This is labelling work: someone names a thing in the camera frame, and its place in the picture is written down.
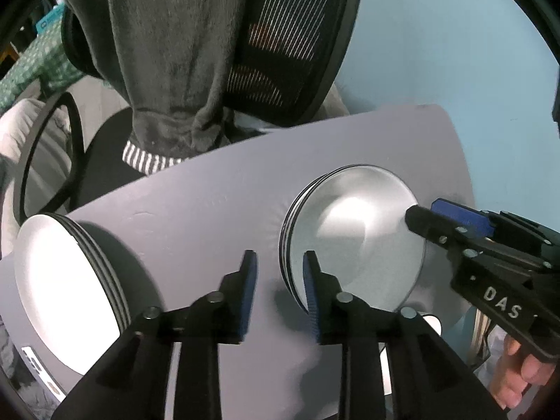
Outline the person's right hand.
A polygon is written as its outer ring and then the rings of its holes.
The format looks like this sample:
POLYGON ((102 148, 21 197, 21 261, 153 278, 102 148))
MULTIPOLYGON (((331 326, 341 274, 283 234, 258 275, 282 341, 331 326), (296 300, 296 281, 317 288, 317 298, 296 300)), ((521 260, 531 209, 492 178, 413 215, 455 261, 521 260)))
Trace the person's right hand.
POLYGON ((500 408, 516 408, 529 385, 544 386, 551 379, 556 365, 540 361, 522 350, 510 335, 504 340, 503 354, 497 360, 489 391, 500 408))

